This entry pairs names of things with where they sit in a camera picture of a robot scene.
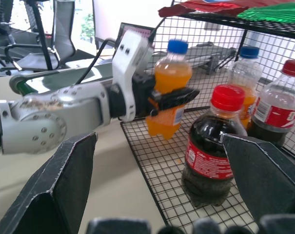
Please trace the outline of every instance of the green package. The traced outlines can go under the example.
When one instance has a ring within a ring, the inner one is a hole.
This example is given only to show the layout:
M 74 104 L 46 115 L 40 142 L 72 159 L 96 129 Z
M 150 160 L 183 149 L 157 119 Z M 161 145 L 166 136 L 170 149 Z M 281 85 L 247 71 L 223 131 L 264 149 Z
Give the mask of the green package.
M 295 23 L 295 2 L 249 8 L 240 13 L 238 17 L 252 21 L 265 20 L 281 23 Z

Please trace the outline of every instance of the plastic bottle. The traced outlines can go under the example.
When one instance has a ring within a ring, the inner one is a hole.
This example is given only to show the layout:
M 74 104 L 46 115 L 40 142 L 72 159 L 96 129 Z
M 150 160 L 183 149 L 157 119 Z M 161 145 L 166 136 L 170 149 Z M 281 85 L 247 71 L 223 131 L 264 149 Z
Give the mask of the plastic bottle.
M 229 84 L 237 85 L 245 91 L 244 106 L 239 114 L 240 121 L 245 128 L 250 121 L 257 98 L 256 85 L 262 76 L 262 69 L 256 62 L 258 54 L 258 47 L 243 46 L 240 50 L 242 60 L 233 63 L 228 73 Z
M 281 76 L 259 94 L 248 124 L 251 137 L 282 146 L 295 124 L 295 60 L 284 64 Z
M 244 98 L 237 86 L 217 86 L 209 111 L 189 131 L 182 188 L 195 207 L 220 206 L 228 196 L 234 176 L 220 137 L 224 133 L 247 135 L 239 120 Z
M 184 60 L 188 44 L 180 40 L 170 40 L 168 54 L 155 65 L 155 90 L 161 94 L 184 88 L 192 76 L 191 66 Z M 146 117 L 151 136 L 162 134 L 170 139 L 179 129 L 185 105 L 160 111 L 157 116 Z

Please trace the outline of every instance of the orange liquid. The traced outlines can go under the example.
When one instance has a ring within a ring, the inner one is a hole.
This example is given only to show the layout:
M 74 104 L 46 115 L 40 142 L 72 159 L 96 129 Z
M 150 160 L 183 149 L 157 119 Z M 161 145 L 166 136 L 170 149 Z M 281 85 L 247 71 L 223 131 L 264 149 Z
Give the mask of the orange liquid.
M 186 86 L 192 76 L 192 68 L 188 64 L 162 63 L 155 67 L 155 90 L 162 94 L 170 93 L 175 89 Z M 148 133 L 151 136 L 163 135 L 164 139 L 172 138 L 173 134 L 179 129 L 180 122 L 177 121 L 181 116 L 184 105 L 159 112 L 155 117 L 146 117 Z
M 250 121 L 250 117 L 252 113 L 252 107 L 256 101 L 257 95 L 255 91 L 249 87 L 237 85 L 237 84 L 235 85 L 242 88 L 245 91 L 244 106 L 243 106 L 243 110 L 239 114 L 239 118 L 244 128 L 247 128 L 247 125 Z

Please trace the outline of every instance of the red package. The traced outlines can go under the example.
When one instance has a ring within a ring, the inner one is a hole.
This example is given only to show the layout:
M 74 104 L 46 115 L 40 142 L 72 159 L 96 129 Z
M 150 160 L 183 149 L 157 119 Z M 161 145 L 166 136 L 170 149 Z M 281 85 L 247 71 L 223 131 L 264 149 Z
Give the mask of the red package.
M 211 12 L 223 15 L 237 16 L 251 7 L 263 7 L 295 0 L 191 0 L 171 7 L 163 7 L 160 17 L 179 16 L 194 11 Z

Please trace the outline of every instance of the white table surface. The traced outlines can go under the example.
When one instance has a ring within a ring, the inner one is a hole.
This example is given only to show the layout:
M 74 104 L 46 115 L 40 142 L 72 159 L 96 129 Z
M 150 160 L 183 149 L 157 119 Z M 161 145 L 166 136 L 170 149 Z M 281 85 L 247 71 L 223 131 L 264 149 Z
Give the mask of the white table surface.
M 0 99 L 21 98 L 0 78 Z M 98 131 L 94 169 L 88 203 L 79 234 L 86 231 L 94 217 L 136 217 L 150 221 L 155 233 L 164 226 L 156 204 L 135 162 L 117 120 Z M 29 177 L 54 153 L 0 156 L 0 220 Z

